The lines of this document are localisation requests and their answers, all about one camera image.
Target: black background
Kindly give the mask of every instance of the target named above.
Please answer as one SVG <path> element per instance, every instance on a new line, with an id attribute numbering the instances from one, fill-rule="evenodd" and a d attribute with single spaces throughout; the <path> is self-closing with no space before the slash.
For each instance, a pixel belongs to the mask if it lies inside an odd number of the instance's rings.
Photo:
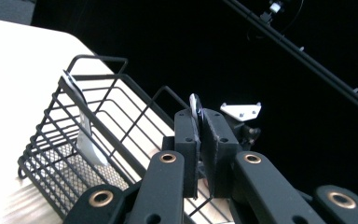
<path id="1" fill-rule="evenodd" d="M 256 15 L 269 7 L 242 2 Z M 299 6 L 293 0 L 271 26 L 283 30 Z M 40 0 L 33 25 L 128 58 L 127 73 L 149 94 L 168 85 L 214 110 L 261 102 L 259 117 L 247 122 L 262 130 L 253 150 L 306 193 L 332 184 L 358 194 L 358 108 L 223 1 Z M 285 36 L 358 88 L 358 1 L 305 0 Z"/>

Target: table surface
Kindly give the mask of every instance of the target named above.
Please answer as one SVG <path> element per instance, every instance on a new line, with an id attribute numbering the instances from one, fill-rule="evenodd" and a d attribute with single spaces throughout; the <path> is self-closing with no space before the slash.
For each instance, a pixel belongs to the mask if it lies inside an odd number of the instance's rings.
<path id="1" fill-rule="evenodd" d="M 92 52 L 72 35 L 0 21 L 0 223 L 62 223 L 32 182 L 18 178 L 17 160 L 35 134 L 62 70 L 79 54 Z M 112 72 L 98 60 L 80 60 L 72 73 Z M 227 201 L 213 199 L 213 203 L 214 207 L 203 208 L 207 217 L 216 223 L 227 220 L 216 211 L 230 217 Z M 194 208 L 185 206 L 187 213 Z M 193 218 L 204 223 L 202 216 Z"/>

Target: wire basket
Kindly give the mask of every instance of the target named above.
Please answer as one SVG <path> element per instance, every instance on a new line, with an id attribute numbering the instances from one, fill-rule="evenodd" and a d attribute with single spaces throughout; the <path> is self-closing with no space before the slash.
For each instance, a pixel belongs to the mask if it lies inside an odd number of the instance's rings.
<path id="1" fill-rule="evenodd" d="M 122 74 L 127 65 L 123 58 L 79 55 L 64 72 L 70 73 L 81 58 L 123 65 L 117 74 L 73 76 L 87 99 L 86 104 L 60 78 L 59 87 L 36 126 L 36 134 L 18 160 L 19 177 L 29 177 L 62 219 L 87 189 L 109 184 L 124 190 L 142 179 L 150 158 L 161 150 L 163 137 L 173 135 L 172 119 L 156 103 L 163 92 L 182 108 L 188 107 L 168 87 L 149 97 L 129 76 Z M 80 111 L 89 119 L 90 134 L 80 124 Z M 80 132 L 86 133 L 103 153 L 108 165 L 93 164 L 79 150 L 76 141 Z M 201 199 L 197 202 L 186 199 L 186 212 L 197 210 L 195 217 L 213 223 L 201 209 L 208 203 L 223 216 L 223 221 L 231 220 L 221 211 L 221 205 L 206 195 L 205 189 L 199 189 L 204 203 Z"/>

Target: gray carpet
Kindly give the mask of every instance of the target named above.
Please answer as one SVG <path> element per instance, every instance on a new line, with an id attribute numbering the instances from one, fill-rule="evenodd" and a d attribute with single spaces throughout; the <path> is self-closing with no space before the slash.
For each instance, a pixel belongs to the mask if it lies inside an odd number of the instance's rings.
<path id="1" fill-rule="evenodd" d="M 0 0 L 0 21 L 11 21 L 25 25 L 31 24 L 34 1 Z"/>

